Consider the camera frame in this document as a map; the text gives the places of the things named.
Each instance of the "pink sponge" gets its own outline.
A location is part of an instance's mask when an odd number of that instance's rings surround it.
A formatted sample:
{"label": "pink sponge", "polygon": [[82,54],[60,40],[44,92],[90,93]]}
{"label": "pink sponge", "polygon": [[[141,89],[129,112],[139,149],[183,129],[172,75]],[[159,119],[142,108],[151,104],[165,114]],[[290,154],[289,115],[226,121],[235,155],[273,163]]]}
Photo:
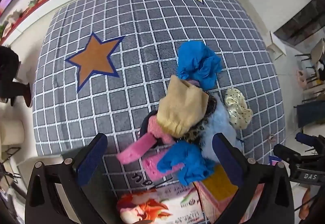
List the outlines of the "pink sponge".
{"label": "pink sponge", "polygon": [[142,159],[142,166],[151,181],[159,180],[168,174],[178,171],[179,169],[181,169],[184,166],[183,163],[179,163],[179,164],[173,166],[172,170],[169,170],[165,173],[159,172],[157,169],[157,163],[161,160],[161,158],[165,155],[165,153],[167,151],[168,151],[168,149],[164,149],[153,156]]}
{"label": "pink sponge", "polygon": [[162,142],[164,144],[174,144],[175,141],[173,140],[173,137],[167,133],[164,133],[160,126],[157,123],[157,116],[151,116],[149,118],[149,122],[148,122],[148,132],[152,133],[153,136],[158,139],[161,138]]}
{"label": "pink sponge", "polygon": [[139,140],[117,154],[116,157],[121,164],[134,162],[144,155],[156,142],[156,138],[151,133],[147,132]]}

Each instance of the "gift box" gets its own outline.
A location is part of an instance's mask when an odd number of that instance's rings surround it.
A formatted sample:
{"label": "gift box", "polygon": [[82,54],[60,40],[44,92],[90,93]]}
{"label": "gift box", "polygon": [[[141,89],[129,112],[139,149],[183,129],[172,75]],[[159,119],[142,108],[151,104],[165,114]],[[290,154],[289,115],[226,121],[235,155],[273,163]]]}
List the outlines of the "gift box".
{"label": "gift box", "polygon": [[[214,173],[210,177],[202,182],[195,182],[194,184],[199,193],[202,209],[210,223],[214,223],[219,218],[238,189],[237,186],[230,182],[221,165],[215,167]],[[251,218],[261,196],[263,187],[264,184],[259,184],[257,186],[254,197],[240,223]]]}
{"label": "gift box", "polygon": [[152,220],[152,224],[194,224],[204,220],[199,195],[193,184],[180,183],[125,194],[117,210],[126,224]]}

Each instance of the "clothing pile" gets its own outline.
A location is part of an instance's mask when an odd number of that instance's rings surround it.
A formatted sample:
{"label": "clothing pile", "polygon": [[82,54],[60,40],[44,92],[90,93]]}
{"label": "clothing pile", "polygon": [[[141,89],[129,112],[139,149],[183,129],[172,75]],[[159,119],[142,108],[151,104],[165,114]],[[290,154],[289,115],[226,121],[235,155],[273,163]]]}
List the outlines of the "clothing pile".
{"label": "clothing pile", "polygon": [[234,128],[246,128],[252,117],[243,94],[229,89],[224,106],[219,96],[206,91],[215,87],[220,61],[203,42],[181,45],[178,77],[171,76],[158,110],[143,120],[139,139],[117,154],[121,164],[138,160],[157,145],[168,145],[157,154],[142,158],[143,168],[151,181],[179,171],[179,182],[189,185],[212,175],[219,163],[212,149],[216,133],[223,133],[232,146],[242,149]]}

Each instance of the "blue gripper pad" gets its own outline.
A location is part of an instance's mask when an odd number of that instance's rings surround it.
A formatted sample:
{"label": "blue gripper pad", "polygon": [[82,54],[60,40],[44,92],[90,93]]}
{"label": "blue gripper pad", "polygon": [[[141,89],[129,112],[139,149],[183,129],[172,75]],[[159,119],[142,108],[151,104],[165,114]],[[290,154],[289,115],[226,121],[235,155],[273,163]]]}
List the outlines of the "blue gripper pad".
{"label": "blue gripper pad", "polygon": [[78,164],[76,169],[77,183],[79,186],[88,184],[93,176],[98,164],[102,162],[102,157],[107,150],[107,137],[103,133],[98,133],[86,147],[88,152]]}
{"label": "blue gripper pad", "polygon": [[296,141],[308,145],[310,147],[313,147],[315,143],[315,137],[302,132],[298,132],[296,134]]}
{"label": "blue gripper pad", "polygon": [[214,135],[212,148],[230,182],[240,187],[243,184],[244,169],[246,168],[244,163],[246,159],[243,154],[237,148],[234,148],[222,133]]}

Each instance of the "gray checkered rug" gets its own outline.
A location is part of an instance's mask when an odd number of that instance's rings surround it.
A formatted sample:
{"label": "gray checkered rug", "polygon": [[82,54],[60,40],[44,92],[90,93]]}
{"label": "gray checkered rug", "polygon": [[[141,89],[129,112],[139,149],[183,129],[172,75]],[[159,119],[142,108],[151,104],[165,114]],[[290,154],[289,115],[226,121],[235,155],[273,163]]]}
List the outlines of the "gray checkered rug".
{"label": "gray checkered rug", "polygon": [[[83,49],[91,32],[102,40],[125,35],[111,56],[119,78],[93,75],[76,93],[77,68],[65,58]],[[102,132],[108,137],[102,170],[114,194],[152,186],[139,161],[121,166],[115,154],[136,140],[143,118],[165,96],[187,40],[203,40],[222,58],[211,92],[224,97],[235,87],[244,94],[254,116],[238,136],[247,157],[268,163],[273,145],[285,139],[281,90],[261,36],[237,0],[79,0],[59,10],[34,86],[38,154],[85,146]],[[160,182],[176,180],[169,175]]]}

